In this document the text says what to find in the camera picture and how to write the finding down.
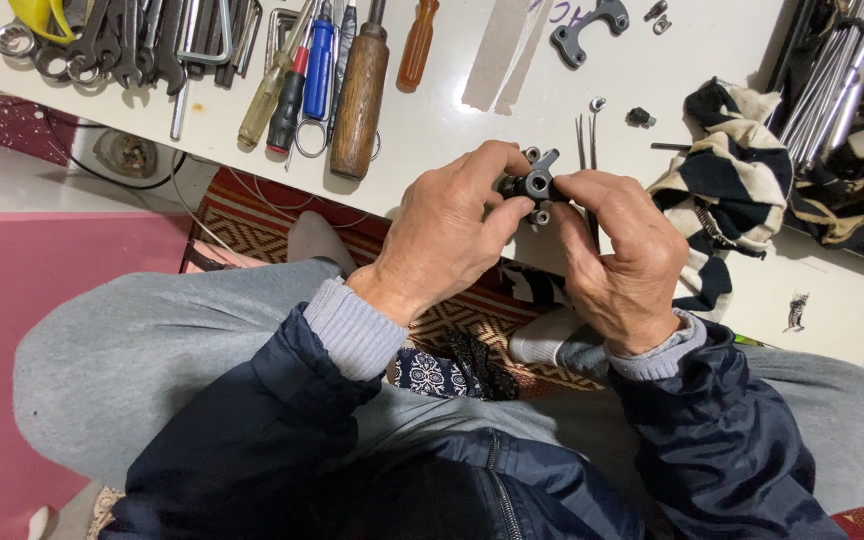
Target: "wooden handle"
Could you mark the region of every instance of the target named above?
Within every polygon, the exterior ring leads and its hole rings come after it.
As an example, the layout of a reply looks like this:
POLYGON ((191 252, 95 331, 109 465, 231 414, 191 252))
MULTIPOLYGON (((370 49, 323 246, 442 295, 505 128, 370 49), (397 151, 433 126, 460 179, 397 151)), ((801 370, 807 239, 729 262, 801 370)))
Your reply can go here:
POLYGON ((385 29, 366 22, 348 52, 329 162, 342 178, 361 181, 369 172, 389 66, 385 38, 385 29))

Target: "gray sweatpants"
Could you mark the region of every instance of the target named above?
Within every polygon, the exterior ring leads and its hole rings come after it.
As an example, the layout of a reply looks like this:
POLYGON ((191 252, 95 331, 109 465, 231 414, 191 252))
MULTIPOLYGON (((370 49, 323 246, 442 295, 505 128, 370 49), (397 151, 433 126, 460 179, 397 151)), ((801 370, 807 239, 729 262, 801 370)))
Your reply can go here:
MULTIPOLYGON (((340 270, 311 259, 245 270, 133 274, 68 301, 15 355, 19 430, 42 456, 121 488, 126 471, 191 397, 265 344, 296 304, 340 270)), ((832 514, 864 506, 864 369, 821 356, 745 349, 788 402, 815 456, 815 496, 832 514)), ((661 521, 633 459, 639 446, 611 389, 541 399, 435 399, 383 385, 355 412, 345 460, 447 430, 493 427, 586 456, 647 520, 661 521)))

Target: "wrist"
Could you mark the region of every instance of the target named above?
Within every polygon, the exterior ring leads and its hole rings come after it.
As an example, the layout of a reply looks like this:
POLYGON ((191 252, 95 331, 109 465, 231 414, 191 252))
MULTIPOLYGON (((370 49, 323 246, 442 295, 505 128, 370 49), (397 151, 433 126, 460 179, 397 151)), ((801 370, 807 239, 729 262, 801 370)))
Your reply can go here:
POLYGON ((353 272, 345 281, 345 286, 378 312, 389 317, 391 322, 403 328, 408 327, 409 323, 426 310, 425 305, 415 295, 383 280, 373 264, 353 272))
POLYGON ((607 339, 607 345, 618 357, 637 357, 659 347, 683 325, 671 309, 644 325, 638 325, 628 335, 618 339, 607 339))

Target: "jacket sleeve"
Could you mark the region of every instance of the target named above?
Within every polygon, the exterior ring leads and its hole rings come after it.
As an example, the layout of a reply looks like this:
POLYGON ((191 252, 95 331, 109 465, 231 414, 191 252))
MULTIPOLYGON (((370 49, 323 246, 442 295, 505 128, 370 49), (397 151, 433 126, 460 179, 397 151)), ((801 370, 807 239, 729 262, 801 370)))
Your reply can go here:
POLYGON ((726 326, 688 317, 703 343, 671 374, 609 369, 646 489, 687 538, 847 538, 812 497, 815 460, 782 396, 749 374, 726 326))
POLYGON ((354 447, 353 411, 380 388, 340 373, 305 308, 162 428, 102 539, 290 536, 313 471, 354 447))

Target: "hand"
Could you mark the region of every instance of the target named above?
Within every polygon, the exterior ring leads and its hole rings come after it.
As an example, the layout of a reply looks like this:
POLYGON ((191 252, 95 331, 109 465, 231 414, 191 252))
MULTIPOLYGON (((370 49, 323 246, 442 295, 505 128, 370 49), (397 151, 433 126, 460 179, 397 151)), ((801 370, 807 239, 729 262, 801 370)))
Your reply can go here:
POLYGON ((576 311, 620 356, 662 345, 681 324, 672 297, 689 243, 635 178, 582 170, 553 182, 598 217, 615 250, 599 255, 582 214, 567 202, 552 205, 568 258, 565 289, 576 311))
POLYGON ((493 183, 502 171, 522 176, 530 169, 519 145, 492 140, 422 174, 405 190, 378 259, 345 284, 403 327, 468 289, 535 207, 526 197, 503 201, 493 183), (483 221, 486 204, 493 210, 483 221))

